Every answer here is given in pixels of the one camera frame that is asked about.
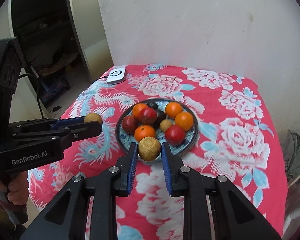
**plate rim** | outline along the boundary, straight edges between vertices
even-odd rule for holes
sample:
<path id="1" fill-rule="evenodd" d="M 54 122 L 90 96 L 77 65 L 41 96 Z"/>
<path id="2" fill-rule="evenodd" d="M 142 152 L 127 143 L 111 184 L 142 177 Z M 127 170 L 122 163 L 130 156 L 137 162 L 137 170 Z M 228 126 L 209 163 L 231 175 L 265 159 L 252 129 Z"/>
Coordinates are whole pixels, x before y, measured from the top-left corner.
<path id="1" fill-rule="evenodd" d="M 127 115 L 128 112 L 132 111 L 133 107 L 136 105 L 136 104 L 139 104 L 139 103 L 144 103 L 146 104 L 147 102 L 149 101 L 153 101 L 153 100 L 162 100 L 162 101 L 168 101 L 168 102 L 176 102 L 176 103 L 179 103 L 182 105 L 183 108 L 185 108 L 189 113 L 192 114 L 193 118 L 194 118 L 194 136 L 191 138 L 190 142 L 188 143 L 188 146 L 183 149 L 180 153 L 176 154 L 176 155 L 182 155 L 184 154 L 185 152 L 187 152 L 188 150 L 190 150 L 195 142 L 196 142 L 196 139 L 198 137 L 198 133 L 199 133 L 199 124 L 198 124 L 198 120 L 197 120 L 197 117 L 194 115 L 193 111 L 188 107 L 186 106 L 185 104 L 181 103 L 181 102 L 178 102 L 176 100 L 172 100 L 172 99 L 168 99 L 168 98 L 150 98 L 150 99 L 146 99 L 146 100 L 143 100 L 143 101 L 140 101 L 140 102 L 137 102 L 135 103 L 133 106 L 130 106 L 128 109 L 126 109 L 122 114 L 121 116 L 119 117 L 118 121 L 117 121 L 117 124 L 115 126 L 115 137 L 117 139 L 117 142 L 118 142 L 118 145 L 120 147 L 120 149 L 125 153 L 125 154 L 128 154 L 128 150 L 125 149 L 125 147 L 123 146 L 121 140 L 119 140 L 119 129 L 120 129 L 120 125 L 122 123 L 122 120 L 123 118 Z"/>

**plate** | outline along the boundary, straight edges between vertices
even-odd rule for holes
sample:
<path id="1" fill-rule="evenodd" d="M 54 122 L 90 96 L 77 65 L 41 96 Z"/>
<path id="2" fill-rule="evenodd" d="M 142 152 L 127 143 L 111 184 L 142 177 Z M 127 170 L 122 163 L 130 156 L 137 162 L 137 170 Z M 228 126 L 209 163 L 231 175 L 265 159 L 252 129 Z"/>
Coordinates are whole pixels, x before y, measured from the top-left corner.
<path id="1" fill-rule="evenodd" d="M 148 99 L 148 100 L 138 102 L 138 103 L 147 103 L 149 101 L 156 103 L 158 105 L 158 110 L 161 110 L 161 111 L 165 110 L 166 105 L 168 103 L 177 102 L 177 101 L 170 100 L 170 99 L 153 98 L 153 99 Z M 184 112 L 189 112 L 192 114 L 193 120 L 194 120 L 194 125 L 192 126 L 192 128 L 189 131 L 186 132 L 186 138 L 180 145 L 170 146 L 170 149 L 171 149 L 171 152 L 173 155 L 183 154 L 183 153 L 187 152 L 188 150 L 190 150 L 193 147 L 195 140 L 198 136 L 198 121 L 197 121 L 197 118 L 195 117 L 194 113 L 184 104 L 182 104 L 180 102 L 177 102 L 177 103 L 182 105 Z M 130 144 L 132 142 L 138 143 L 133 135 L 127 134 L 122 128 L 123 118 L 127 115 L 132 115 L 132 109 L 134 106 L 135 105 L 131 106 L 120 116 L 120 118 L 117 122 L 117 126 L 115 127 L 115 135 L 116 135 L 117 141 L 119 143 L 120 148 L 125 152 L 125 154 L 128 153 Z M 161 144 L 163 142 L 166 142 L 164 133 L 160 129 L 156 130 L 156 137 L 157 137 L 157 140 L 159 140 Z M 152 162 L 160 162 L 160 161 L 161 161 L 161 153 Z"/>

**black circle on device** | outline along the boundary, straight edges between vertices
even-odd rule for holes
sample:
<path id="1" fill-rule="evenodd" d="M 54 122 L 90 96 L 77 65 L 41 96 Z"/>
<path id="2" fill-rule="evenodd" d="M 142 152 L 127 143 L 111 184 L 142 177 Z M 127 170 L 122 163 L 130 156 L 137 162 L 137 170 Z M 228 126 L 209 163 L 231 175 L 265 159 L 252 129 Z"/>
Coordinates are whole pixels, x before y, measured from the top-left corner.
<path id="1" fill-rule="evenodd" d="M 115 76 L 117 76 L 117 75 L 120 75 L 121 73 L 122 73 L 122 70 L 117 70 L 117 71 L 112 72 L 112 73 L 110 74 L 110 76 L 115 77 Z"/>

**dark red fruit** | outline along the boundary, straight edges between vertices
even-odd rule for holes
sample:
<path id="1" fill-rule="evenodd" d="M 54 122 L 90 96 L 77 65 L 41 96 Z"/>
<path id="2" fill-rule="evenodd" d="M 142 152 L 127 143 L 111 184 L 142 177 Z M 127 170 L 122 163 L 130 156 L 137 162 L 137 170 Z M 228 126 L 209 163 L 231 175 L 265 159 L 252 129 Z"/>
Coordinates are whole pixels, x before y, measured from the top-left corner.
<path id="1" fill-rule="evenodd" d="M 145 107 L 140 111 L 138 119 L 142 124 L 153 124 L 157 120 L 157 112 L 151 107 Z"/>
<path id="2" fill-rule="evenodd" d="M 157 110 L 158 109 L 158 105 L 155 103 L 155 102 L 152 102 L 152 101 L 149 101 L 147 103 L 147 106 L 153 108 L 154 110 Z"/>
<path id="3" fill-rule="evenodd" d="M 158 129 L 159 126 L 160 126 L 160 123 L 164 120 L 164 119 L 167 119 L 167 115 L 164 111 L 160 111 L 160 110 L 157 110 L 157 120 L 155 120 L 154 124 L 153 124 L 153 127 L 155 129 Z"/>
<path id="4" fill-rule="evenodd" d="M 133 115 L 127 115 L 122 120 L 123 130 L 130 135 L 134 134 L 134 131 L 138 128 L 138 120 L 133 117 Z"/>
<path id="5" fill-rule="evenodd" d="M 186 137 L 185 131 L 178 125 L 170 126 L 165 134 L 164 134 L 166 141 L 172 145 L 179 145 L 183 142 Z"/>

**orange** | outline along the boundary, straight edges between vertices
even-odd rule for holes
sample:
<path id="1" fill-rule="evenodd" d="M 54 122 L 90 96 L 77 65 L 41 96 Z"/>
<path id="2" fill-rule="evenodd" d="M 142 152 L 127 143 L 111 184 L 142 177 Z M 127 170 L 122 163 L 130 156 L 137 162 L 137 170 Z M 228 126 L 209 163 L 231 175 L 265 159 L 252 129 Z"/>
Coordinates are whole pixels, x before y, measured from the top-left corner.
<path id="1" fill-rule="evenodd" d="M 188 131 L 194 124 L 192 114 L 188 112 L 182 112 L 174 119 L 175 124 L 179 125 L 183 130 Z"/>
<path id="2" fill-rule="evenodd" d="M 135 117 L 135 118 L 139 118 L 139 114 L 140 114 L 140 111 L 142 109 L 144 109 L 145 107 L 148 107 L 146 104 L 144 103 L 138 103 L 136 104 L 133 109 L 132 109 L 132 115 Z"/>
<path id="3" fill-rule="evenodd" d="M 167 104 L 165 112 L 170 118 L 175 119 L 175 117 L 180 114 L 182 110 L 183 107 L 180 104 L 177 102 L 170 102 Z"/>
<path id="4" fill-rule="evenodd" d="M 148 136 L 155 138 L 155 130 L 150 125 L 141 125 L 134 132 L 134 137 L 138 142 Z"/>

